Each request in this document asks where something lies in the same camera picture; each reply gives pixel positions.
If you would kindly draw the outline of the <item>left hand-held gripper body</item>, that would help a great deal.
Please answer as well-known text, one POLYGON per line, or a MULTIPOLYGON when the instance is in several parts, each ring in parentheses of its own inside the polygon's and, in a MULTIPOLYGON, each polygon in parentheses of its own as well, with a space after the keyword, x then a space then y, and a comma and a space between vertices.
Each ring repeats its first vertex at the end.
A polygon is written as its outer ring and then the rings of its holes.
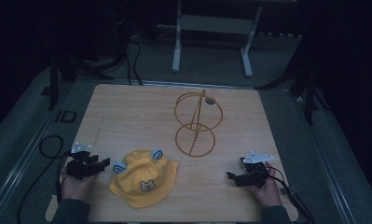
POLYGON ((74 177, 77 180, 82 180, 84 177, 95 175, 91 171, 91 166, 94 164, 87 164, 90 155, 91 145, 80 145, 78 142, 72 147, 69 156, 72 158, 66 164, 67 175, 74 177))

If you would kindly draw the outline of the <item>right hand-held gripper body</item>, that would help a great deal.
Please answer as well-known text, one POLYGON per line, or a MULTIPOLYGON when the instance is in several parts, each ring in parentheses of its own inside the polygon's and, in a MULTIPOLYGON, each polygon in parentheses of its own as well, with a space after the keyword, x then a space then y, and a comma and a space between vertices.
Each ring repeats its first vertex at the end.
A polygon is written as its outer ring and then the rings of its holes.
POLYGON ((241 158, 246 174, 244 178, 250 181, 249 186, 261 188, 269 175, 265 162, 269 160, 268 154, 251 151, 246 157, 241 158))

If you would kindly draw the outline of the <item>yellow bear hat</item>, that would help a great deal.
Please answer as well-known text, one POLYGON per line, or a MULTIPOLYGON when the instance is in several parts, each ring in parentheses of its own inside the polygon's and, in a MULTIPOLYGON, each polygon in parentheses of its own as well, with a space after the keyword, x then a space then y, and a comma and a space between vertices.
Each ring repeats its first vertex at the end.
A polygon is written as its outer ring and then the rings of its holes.
POLYGON ((116 162, 109 188, 131 207, 141 208, 164 199, 172 190, 178 163, 161 149, 138 149, 116 162))

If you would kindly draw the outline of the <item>gold wire hat stand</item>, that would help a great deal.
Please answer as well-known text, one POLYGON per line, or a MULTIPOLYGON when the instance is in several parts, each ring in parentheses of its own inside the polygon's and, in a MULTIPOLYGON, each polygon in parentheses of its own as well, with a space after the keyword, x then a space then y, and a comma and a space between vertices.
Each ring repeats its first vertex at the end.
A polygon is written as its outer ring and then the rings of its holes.
POLYGON ((214 129, 221 124, 224 113, 221 105, 206 90, 180 95, 175 102, 174 117, 179 123, 175 144, 182 153, 201 158, 214 150, 214 129))

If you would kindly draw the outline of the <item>person's left hand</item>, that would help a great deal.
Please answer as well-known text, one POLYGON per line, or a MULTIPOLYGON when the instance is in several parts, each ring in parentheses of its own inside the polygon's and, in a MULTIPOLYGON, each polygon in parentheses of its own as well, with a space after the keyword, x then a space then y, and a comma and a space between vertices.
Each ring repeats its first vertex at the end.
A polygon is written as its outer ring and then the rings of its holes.
POLYGON ((73 177, 68 177, 67 168, 62 168, 62 184, 61 184, 61 195, 62 199, 72 199, 84 201, 88 195, 92 183, 97 178, 97 175, 92 175, 83 178, 82 180, 77 180, 73 177))

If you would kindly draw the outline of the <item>person's right hand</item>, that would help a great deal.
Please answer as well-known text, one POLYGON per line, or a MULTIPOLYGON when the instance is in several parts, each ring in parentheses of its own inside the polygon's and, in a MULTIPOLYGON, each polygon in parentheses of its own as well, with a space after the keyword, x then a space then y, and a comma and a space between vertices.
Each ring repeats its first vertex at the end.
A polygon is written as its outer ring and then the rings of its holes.
POLYGON ((266 179, 265 184, 261 188, 249 186, 244 189, 254 195, 262 207, 282 205, 279 188, 274 179, 276 171, 269 162, 266 162, 266 166, 269 171, 269 177, 266 179))

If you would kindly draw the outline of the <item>black tripod stand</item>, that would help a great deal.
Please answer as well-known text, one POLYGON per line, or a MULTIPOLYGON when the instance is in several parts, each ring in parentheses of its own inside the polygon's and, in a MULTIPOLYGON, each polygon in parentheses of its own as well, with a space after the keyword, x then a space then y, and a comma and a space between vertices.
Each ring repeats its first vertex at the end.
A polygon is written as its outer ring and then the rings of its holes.
POLYGON ((42 91, 43 95, 49 97, 49 111, 52 111, 59 101, 59 74, 62 75, 65 81, 73 82, 77 78, 75 71, 76 67, 80 67, 92 77, 113 80, 112 77, 104 75, 97 68, 88 65, 83 60, 77 58, 74 54, 57 51, 50 57, 49 85, 42 91))
POLYGON ((307 123, 312 125, 312 110, 314 108, 314 97, 316 96, 315 87, 317 81, 317 66, 315 62, 291 60, 279 78, 268 84, 257 86, 255 89, 267 91, 290 79, 294 80, 288 91, 291 96, 299 98, 303 92, 306 93, 304 116, 307 123))

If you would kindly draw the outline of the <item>white metal table frame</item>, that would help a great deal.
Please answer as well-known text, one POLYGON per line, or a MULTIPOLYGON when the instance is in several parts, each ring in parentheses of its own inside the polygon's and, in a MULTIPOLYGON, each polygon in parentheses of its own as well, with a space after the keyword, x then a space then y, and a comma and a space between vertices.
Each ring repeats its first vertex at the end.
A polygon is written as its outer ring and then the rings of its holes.
POLYGON ((182 40, 181 33, 186 31, 211 32, 221 34, 246 35, 246 43, 240 48, 243 70, 246 77, 251 77, 252 70, 249 51, 252 45, 256 28, 263 10, 263 7, 257 7, 252 19, 233 19, 223 17, 211 17, 184 14, 182 12, 182 0, 177 0, 176 12, 176 38, 174 53, 172 58, 172 71, 174 73, 180 70, 182 40))

